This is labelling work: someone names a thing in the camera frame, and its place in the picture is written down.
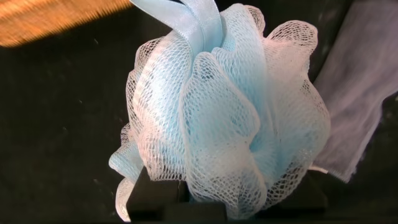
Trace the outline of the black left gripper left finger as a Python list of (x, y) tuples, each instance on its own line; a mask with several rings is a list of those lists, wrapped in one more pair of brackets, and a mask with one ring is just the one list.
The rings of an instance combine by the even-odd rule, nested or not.
[(151, 180), (143, 167), (127, 200), (129, 218), (135, 221), (162, 221), (169, 205), (187, 202), (189, 191), (185, 181)]

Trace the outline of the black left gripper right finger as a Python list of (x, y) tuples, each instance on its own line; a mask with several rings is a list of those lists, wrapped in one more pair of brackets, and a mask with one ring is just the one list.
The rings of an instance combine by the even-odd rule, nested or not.
[(327, 196), (307, 172), (298, 187), (277, 205), (256, 214), (257, 218), (298, 218), (323, 213), (328, 208)]

